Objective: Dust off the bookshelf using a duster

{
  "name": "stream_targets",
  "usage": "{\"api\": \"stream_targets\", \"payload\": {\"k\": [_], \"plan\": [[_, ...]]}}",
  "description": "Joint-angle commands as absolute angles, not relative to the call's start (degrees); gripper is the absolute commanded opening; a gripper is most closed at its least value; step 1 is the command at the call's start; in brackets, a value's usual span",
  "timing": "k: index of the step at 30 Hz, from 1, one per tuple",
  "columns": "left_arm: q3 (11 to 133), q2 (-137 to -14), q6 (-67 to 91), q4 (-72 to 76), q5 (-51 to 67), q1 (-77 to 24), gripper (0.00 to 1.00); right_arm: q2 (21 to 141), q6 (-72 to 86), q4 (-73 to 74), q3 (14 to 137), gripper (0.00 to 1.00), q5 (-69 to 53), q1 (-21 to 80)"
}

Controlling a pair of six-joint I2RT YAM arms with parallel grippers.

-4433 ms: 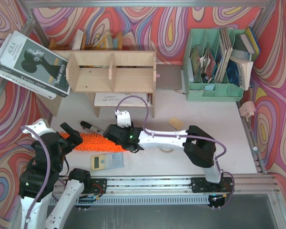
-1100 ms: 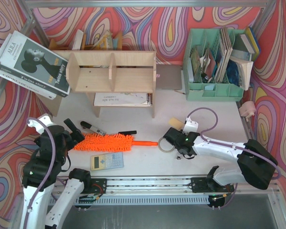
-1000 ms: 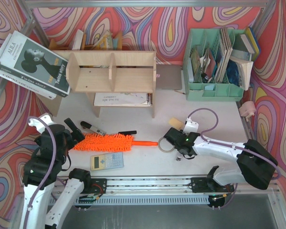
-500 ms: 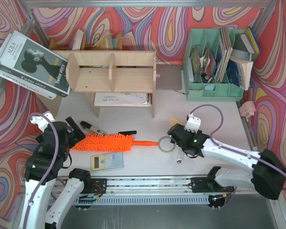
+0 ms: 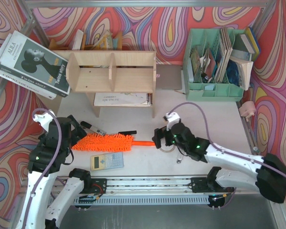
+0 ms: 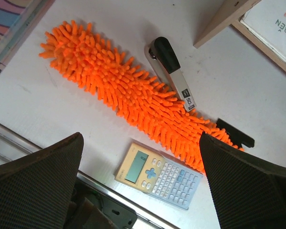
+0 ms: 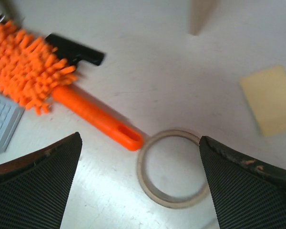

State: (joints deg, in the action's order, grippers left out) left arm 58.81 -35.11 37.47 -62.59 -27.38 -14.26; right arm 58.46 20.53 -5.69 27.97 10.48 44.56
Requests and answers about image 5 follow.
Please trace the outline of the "white black stapler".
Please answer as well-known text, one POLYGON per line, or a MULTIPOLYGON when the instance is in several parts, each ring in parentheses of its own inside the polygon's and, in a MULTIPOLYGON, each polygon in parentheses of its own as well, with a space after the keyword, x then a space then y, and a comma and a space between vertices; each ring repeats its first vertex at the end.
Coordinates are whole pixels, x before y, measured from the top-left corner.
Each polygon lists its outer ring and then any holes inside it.
POLYGON ((88 133, 93 133, 93 134, 98 134, 98 135, 101 135, 101 136, 105 136, 106 135, 106 132, 85 122, 85 121, 81 121, 80 122, 80 125, 81 127, 88 133))

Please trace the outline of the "clear tape roll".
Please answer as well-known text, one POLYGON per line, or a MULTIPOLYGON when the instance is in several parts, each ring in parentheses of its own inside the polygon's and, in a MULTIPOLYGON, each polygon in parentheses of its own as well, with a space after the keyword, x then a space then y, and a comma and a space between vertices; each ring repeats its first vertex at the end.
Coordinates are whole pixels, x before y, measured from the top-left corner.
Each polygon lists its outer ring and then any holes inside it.
POLYGON ((160 147, 159 150, 163 153, 170 153, 175 150, 175 145, 160 147))

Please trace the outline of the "orange chenille duster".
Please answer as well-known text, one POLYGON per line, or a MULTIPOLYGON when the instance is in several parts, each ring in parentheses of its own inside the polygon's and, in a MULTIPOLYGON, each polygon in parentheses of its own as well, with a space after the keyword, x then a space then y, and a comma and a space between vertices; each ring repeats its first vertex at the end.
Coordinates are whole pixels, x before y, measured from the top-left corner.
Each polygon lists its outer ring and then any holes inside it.
POLYGON ((155 146, 153 141, 136 141, 132 135, 98 135, 87 134, 78 141, 72 150, 93 152, 128 152, 132 146, 155 146))

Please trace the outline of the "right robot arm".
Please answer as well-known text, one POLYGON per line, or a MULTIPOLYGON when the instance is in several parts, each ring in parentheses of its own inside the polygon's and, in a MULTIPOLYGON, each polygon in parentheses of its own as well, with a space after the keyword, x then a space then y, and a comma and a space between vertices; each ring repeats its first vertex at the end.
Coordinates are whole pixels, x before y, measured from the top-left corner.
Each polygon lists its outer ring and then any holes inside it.
POLYGON ((157 149, 161 148, 162 139, 166 146, 176 146, 194 161, 213 164, 207 175, 212 190, 226 187, 251 189, 275 203, 283 203, 286 198, 286 166, 273 154, 255 156, 230 152, 208 139, 194 136, 181 122, 170 129, 155 129, 152 141, 157 149))

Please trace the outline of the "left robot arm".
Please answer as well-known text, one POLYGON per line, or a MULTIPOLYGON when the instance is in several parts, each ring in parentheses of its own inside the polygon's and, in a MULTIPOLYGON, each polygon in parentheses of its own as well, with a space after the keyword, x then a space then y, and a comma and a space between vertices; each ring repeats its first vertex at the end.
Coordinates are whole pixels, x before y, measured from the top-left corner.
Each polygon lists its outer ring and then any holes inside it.
POLYGON ((16 228, 58 229, 76 196, 92 184, 89 171, 75 168, 62 191, 48 203, 61 165, 66 165, 66 158, 73 156, 71 147, 87 134, 72 115, 53 119, 48 113, 36 114, 33 120, 46 133, 39 137, 29 155, 28 187, 16 228))

